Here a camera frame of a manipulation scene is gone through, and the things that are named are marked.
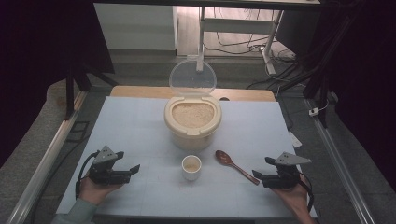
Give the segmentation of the black metal stand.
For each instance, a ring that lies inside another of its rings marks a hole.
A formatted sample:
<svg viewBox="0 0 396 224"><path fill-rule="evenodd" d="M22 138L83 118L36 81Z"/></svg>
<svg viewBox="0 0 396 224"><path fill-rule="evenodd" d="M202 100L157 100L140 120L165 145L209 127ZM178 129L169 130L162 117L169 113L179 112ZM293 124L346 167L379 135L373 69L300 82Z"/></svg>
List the black metal stand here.
<svg viewBox="0 0 396 224"><path fill-rule="evenodd" d="M77 84L81 91L89 91L92 84L88 78L88 74L92 74L98 77L108 85L115 87L119 83L112 78L101 73L98 69L95 69L85 63L72 63L66 74L66 111L65 120L70 120L73 113L75 112L75 95L74 85Z"/></svg>
<svg viewBox="0 0 396 224"><path fill-rule="evenodd" d="M285 11L281 17L276 38L296 54L295 63L303 72L280 86L286 91L304 81L305 99L318 98L316 117L327 127L330 61L340 42L339 33L344 24L335 15L324 12Z"/></svg>

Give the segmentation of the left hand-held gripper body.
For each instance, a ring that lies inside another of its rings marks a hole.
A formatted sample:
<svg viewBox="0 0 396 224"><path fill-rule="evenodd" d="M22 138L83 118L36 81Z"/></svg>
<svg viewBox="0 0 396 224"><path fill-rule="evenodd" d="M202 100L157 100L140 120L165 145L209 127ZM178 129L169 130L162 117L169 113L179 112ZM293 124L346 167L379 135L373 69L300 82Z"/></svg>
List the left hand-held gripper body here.
<svg viewBox="0 0 396 224"><path fill-rule="evenodd" d="M89 178L98 185L121 185L130 182L130 178L125 178L127 171L114 171L113 165L117 159L117 152L104 146L95 156L89 169Z"/></svg>

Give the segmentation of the cream rice container with lid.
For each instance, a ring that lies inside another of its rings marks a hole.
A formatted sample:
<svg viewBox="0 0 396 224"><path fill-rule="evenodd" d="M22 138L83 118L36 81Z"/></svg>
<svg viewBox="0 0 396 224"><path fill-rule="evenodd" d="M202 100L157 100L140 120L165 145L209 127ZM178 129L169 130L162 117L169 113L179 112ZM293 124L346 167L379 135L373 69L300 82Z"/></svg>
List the cream rice container with lid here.
<svg viewBox="0 0 396 224"><path fill-rule="evenodd" d="M164 108L164 122L172 134L173 143L186 151L201 151L214 139L215 132L222 120L219 100L211 95L217 86L217 76L213 68L203 62L203 71L196 70L197 59L187 59L178 63L170 73L169 87L176 94ZM182 103L204 103L214 108L214 117L205 126L187 128L178 124L172 109Z"/></svg>

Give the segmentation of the wooden table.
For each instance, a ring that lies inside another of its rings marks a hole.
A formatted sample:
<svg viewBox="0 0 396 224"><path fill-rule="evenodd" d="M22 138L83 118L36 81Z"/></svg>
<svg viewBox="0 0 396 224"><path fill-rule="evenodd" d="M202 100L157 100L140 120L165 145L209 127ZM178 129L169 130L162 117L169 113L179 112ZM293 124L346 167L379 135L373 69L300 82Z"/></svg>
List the wooden table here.
<svg viewBox="0 0 396 224"><path fill-rule="evenodd" d="M110 95L114 97L170 99L176 94L170 87L116 86L112 89ZM274 102L276 100L274 94L266 90L215 89L211 95L216 99L227 98L230 101Z"/></svg>

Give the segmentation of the aluminium rail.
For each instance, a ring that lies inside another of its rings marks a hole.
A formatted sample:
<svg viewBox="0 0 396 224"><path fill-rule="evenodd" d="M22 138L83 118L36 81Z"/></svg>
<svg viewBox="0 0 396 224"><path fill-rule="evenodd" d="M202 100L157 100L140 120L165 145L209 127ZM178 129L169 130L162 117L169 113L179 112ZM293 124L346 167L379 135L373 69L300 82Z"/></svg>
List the aluminium rail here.
<svg viewBox="0 0 396 224"><path fill-rule="evenodd" d="M38 198L40 191L44 188L44 183L50 175L50 169L55 163L62 146L65 142L66 136L70 132L82 104L87 96L86 91L80 91L75 100L72 101L72 112L68 120L63 119L56 134L53 136L45 153L42 155L40 163L32 173L32 177L24 188L21 197L7 218L5 224L22 224L27 218L33 205Z"/></svg>
<svg viewBox="0 0 396 224"><path fill-rule="evenodd" d="M334 143L331 133L321 124L317 116L313 117L313 121L360 223L377 224L367 202L364 200L360 189L355 183L346 163L338 151L338 147Z"/></svg>

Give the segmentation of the black curtain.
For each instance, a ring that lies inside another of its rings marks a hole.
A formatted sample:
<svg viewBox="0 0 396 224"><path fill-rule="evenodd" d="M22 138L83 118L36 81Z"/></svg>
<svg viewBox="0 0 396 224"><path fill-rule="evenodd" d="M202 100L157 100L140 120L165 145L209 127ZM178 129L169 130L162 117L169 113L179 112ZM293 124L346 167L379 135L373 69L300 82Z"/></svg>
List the black curtain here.
<svg viewBox="0 0 396 224"><path fill-rule="evenodd" d="M344 24L330 61L335 112L396 191L396 0L319 0Z"/></svg>
<svg viewBox="0 0 396 224"><path fill-rule="evenodd" d="M114 71L95 0L0 0L0 167L50 85L73 71Z"/></svg>

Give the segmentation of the person's right hand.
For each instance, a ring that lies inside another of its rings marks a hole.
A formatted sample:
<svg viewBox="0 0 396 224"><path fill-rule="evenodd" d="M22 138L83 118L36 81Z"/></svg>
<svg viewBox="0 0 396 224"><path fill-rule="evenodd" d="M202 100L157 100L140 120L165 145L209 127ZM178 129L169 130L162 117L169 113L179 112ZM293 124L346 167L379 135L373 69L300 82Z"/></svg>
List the person's right hand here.
<svg viewBox="0 0 396 224"><path fill-rule="evenodd" d="M272 189L285 204L285 206L296 216L308 215L307 191L304 187L297 184L291 189Z"/></svg>

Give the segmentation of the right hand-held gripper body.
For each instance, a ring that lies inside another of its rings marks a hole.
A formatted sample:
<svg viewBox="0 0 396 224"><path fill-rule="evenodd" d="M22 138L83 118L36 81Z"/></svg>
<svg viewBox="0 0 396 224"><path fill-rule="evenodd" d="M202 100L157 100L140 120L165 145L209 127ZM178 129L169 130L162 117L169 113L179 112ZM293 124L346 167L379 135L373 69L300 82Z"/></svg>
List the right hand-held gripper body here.
<svg viewBox="0 0 396 224"><path fill-rule="evenodd" d="M276 175L264 175L263 186L270 189L290 189L300 180L298 165L310 163L311 160L289 152L283 152L276 159Z"/></svg>

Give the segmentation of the rice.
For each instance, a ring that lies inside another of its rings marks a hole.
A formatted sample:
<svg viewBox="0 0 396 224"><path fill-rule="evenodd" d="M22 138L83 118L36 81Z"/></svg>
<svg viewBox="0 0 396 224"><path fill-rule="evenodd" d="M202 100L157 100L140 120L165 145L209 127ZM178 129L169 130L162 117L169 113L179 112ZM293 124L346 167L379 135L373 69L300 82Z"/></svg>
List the rice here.
<svg viewBox="0 0 396 224"><path fill-rule="evenodd" d="M174 120L187 128L200 128L209 123L214 117L211 105L199 103L182 103L172 109Z"/></svg>

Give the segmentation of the white desk frame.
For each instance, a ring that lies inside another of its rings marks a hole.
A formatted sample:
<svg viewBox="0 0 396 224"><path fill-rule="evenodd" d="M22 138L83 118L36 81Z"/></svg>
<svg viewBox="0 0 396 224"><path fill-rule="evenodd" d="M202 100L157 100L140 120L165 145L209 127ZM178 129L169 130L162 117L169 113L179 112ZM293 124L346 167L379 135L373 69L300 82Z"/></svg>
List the white desk frame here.
<svg viewBox="0 0 396 224"><path fill-rule="evenodd" d="M276 31L282 17L283 11L275 11L275 16L271 21L252 21L252 20L237 20L237 19L215 19L207 18L205 16L205 8L201 7L199 16L199 45L198 45L198 59L196 70L203 71L204 61L204 33L205 32L219 32L219 33L234 33L234 34L256 34L267 35L267 42L265 47L260 49L261 55L265 62L265 68L268 75L274 75L276 70L271 62L270 50L276 36Z"/></svg>

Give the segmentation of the white paper tag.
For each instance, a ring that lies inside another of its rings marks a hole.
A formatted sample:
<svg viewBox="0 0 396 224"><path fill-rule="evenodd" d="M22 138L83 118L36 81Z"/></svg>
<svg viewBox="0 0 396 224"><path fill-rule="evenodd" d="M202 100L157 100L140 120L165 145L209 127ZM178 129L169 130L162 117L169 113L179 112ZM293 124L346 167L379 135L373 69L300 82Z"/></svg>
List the white paper tag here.
<svg viewBox="0 0 396 224"><path fill-rule="evenodd" d="M290 139L294 148L301 147L302 142L293 134L293 132L289 132Z"/></svg>

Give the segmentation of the white cabinet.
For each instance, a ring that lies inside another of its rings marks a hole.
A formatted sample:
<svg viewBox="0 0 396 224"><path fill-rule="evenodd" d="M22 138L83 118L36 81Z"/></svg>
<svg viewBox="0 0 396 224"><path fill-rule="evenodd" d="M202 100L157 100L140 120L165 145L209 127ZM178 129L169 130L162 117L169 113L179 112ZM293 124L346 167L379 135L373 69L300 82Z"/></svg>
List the white cabinet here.
<svg viewBox="0 0 396 224"><path fill-rule="evenodd" d="M94 4L109 49L176 50L177 8Z"/></svg>

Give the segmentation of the white cup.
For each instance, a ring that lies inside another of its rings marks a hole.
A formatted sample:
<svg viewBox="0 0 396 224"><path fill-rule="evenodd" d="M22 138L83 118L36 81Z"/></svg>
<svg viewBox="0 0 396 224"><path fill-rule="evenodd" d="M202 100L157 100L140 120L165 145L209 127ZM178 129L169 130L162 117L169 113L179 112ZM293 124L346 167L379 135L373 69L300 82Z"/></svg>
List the white cup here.
<svg viewBox="0 0 396 224"><path fill-rule="evenodd" d="M189 155L182 160L181 167L183 177L189 181L194 181L201 174L202 162L199 157Z"/></svg>

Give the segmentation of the brown wooden spoon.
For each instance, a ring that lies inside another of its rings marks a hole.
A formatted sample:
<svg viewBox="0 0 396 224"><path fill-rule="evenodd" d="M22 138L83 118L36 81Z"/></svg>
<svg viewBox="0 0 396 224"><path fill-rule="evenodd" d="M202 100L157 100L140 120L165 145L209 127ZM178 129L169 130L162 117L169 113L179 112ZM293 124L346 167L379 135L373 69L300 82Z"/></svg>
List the brown wooden spoon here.
<svg viewBox="0 0 396 224"><path fill-rule="evenodd" d="M217 161L222 164L222 165L226 165L226 166L231 166L234 169L236 169L241 175L243 175L246 179L248 179L250 182L252 182L253 184L255 184L256 186L258 186L260 184L260 181L255 178L254 176L250 175L249 173L247 173L246 171L244 171L242 168L240 168L239 166L237 166L232 158L224 151L222 150L217 150L215 152L215 157L217 159Z"/></svg>

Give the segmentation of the person's left hand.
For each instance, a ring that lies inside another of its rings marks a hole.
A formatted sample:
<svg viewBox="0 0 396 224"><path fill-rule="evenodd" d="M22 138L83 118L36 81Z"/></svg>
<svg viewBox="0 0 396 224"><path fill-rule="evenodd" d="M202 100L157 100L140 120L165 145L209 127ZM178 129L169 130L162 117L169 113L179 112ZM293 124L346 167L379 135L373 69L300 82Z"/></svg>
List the person's left hand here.
<svg viewBox="0 0 396 224"><path fill-rule="evenodd" d="M85 177L81 180L78 197L88 203L99 205L109 193L120 188L121 185L97 185L90 178Z"/></svg>

